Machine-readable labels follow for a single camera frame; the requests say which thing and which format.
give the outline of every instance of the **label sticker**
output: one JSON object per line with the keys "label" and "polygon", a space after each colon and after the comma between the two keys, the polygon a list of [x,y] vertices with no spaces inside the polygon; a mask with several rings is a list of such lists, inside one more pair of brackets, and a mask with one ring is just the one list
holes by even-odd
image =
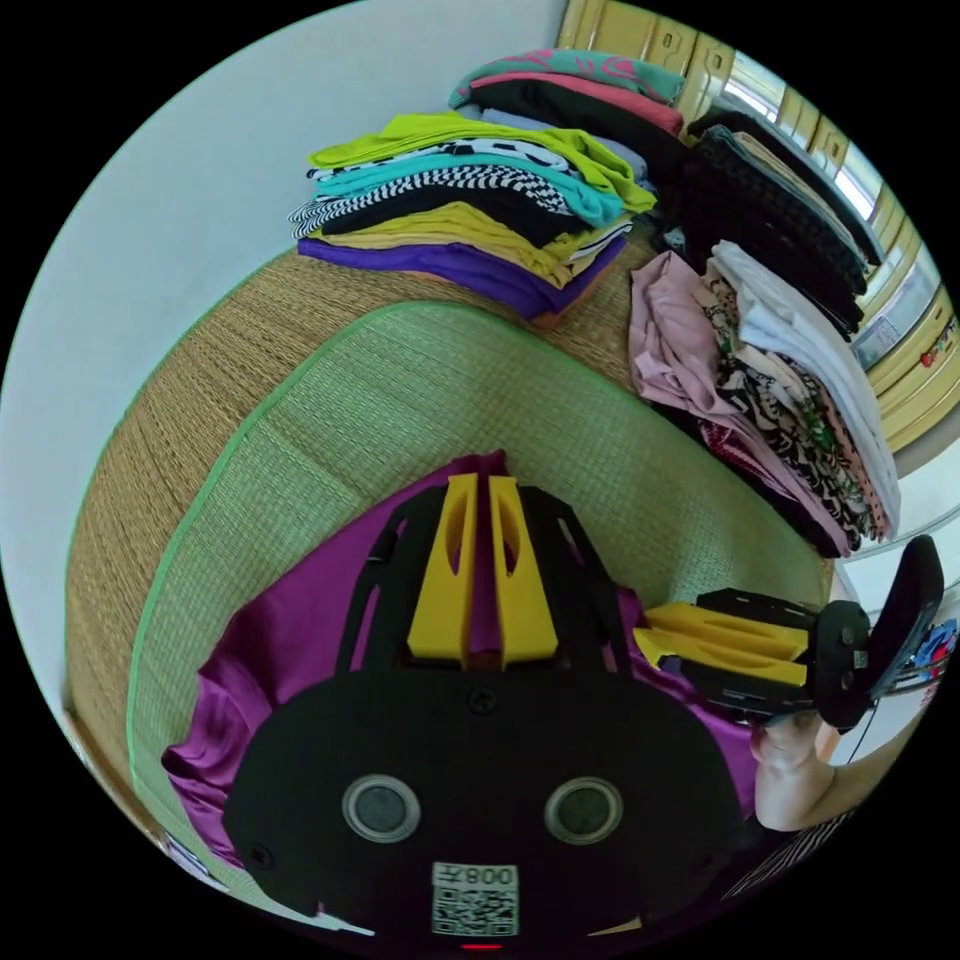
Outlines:
{"label": "label sticker", "polygon": [[516,867],[435,863],[433,932],[515,937],[520,932],[519,892]]}

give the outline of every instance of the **purple cloth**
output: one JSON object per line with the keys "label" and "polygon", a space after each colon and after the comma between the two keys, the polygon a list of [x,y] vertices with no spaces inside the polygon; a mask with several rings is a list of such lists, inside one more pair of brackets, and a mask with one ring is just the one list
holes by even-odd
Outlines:
{"label": "purple cloth", "polygon": [[[200,693],[187,739],[169,747],[162,764],[187,818],[204,843],[222,860],[242,869],[223,828],[223,810],[247,745],[257,728],[281,704],[329,679],[356,580],[367,554],[394,508],[427,487],[458,473],[483,478],[505,474],[503,451],[454,460],[387,498],[325,541],[231,619],[210,659],[200,668]],[[489,500],[478,505],[471,649],[500,646],[492,562]],[[654,670],[633,642],[643,622],[636,595],[620,590],[620,613],[637,680],[685,703],[713,734],[737,786],[744,818],[753,812],[756,761],[750,728],[715,714],[681,677]],[[361,633],[353,660],[357,669],[366,646]],[[624,737],[625,731],[610,731]]]}
{"label": "purple cloth", "polygon": [[626,243],[625,236],[611,241],[597,254],[593,263],[562,290],[516,264],[466,243],[409,244],[387,250],[358,250],[305,237],[297,241],[297,251],[305,257],[340,267],[432,273],[513,307],[524,320],[534,320],[543,313],[560,314],[572,306]]}

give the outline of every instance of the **screw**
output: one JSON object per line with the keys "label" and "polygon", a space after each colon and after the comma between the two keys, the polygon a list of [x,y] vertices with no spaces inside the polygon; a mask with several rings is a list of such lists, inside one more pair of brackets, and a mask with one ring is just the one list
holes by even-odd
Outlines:
{"label": "screw", "polygon": [[259,843],[253,844],[253,846],[250,848],[250,859],[261,870],[273,869],[273,854],[266,847]]}
{"label": "screw", "polygon": [[478,716],[485,717],[497,709],[497,695],[486,687],[478,687],[467,699],[467,706]]}

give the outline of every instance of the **white wall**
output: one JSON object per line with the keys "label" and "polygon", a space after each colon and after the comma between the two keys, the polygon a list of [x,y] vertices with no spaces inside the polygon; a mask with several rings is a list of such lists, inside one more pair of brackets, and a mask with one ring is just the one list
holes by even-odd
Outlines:
{"label": "white wall", "polygon": [[136,390],[198,317],[291,246],[309,152],[446,109],[480,64],[553,46],[564,8],[364,0],[312,17],[183,90],[84,194],[30,294],[0,396],[3,577],[58,719],[69,537]]}

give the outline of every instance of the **black and white striped shirt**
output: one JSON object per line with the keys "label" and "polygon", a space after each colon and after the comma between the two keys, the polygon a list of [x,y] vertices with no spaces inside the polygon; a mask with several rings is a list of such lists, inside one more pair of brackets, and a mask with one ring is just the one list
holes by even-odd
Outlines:
{"label": "black and white striped shirt", "polygon": [[443,167],[390,180],[359,197],[314,197],[290,214],[289,220],[294,224],[293,239],[309,236],[318,227],[338,217],[430,186],[461,190],[513,190],[549,213],[574,215],[563,194],[552,183],[527,170],[500,165]]}

